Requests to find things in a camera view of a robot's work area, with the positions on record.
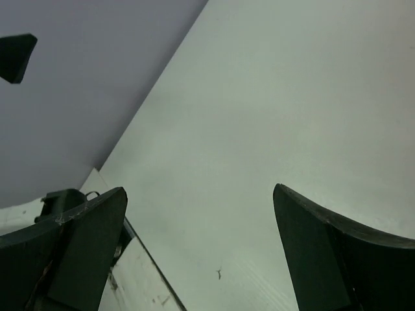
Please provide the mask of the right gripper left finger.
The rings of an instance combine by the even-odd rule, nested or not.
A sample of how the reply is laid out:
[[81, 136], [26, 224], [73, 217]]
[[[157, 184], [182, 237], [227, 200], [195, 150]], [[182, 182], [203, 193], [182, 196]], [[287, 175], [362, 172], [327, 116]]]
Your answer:
[[116, 187], [1, 235], [1, 309], [98, 310], [127, 202]]

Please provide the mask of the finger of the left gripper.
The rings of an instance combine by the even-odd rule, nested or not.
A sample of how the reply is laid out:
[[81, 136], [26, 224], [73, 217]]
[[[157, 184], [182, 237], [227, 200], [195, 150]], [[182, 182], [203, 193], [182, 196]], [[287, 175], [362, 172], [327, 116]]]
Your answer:
[[1, 37], [1, 78], [10, 84], [20, 84], [31, 54], [38, 42], [36, 36], [26, 33]]

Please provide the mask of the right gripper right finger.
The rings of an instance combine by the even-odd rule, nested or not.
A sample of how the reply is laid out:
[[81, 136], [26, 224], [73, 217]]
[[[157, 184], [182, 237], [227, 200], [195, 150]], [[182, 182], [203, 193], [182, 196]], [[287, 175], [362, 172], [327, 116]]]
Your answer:
[[274, 211], [300, 310], [413, 310], [414, 240], [335, 213], [285, 185]]

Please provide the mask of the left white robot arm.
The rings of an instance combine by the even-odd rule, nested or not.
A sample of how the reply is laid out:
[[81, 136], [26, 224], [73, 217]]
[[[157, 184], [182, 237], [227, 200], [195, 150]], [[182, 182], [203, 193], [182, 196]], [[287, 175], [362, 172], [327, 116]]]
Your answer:
[[[1, 38], [1, 79], [10, 84], [22, 82], [37, 42], [37, 37], [30, 33]], [[62, 214], [87, 200], [87, 194], [76, 189], [65, 189], [50, 192], [38, 201], [8, 207], [6, 211], [14, 214], [18, 225], [26, 227]]]

